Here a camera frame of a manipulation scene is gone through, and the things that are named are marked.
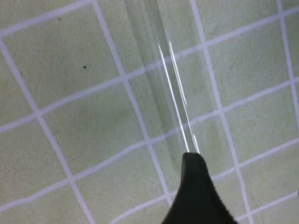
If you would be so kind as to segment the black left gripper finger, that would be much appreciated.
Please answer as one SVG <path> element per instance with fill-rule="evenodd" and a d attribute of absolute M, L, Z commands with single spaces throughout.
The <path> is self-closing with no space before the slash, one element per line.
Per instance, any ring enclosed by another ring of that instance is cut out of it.
<path fill-rule="evenodd" d="M 236 224 L 199 153 L 184 153 L 180 185 L 163 224 Z"/>

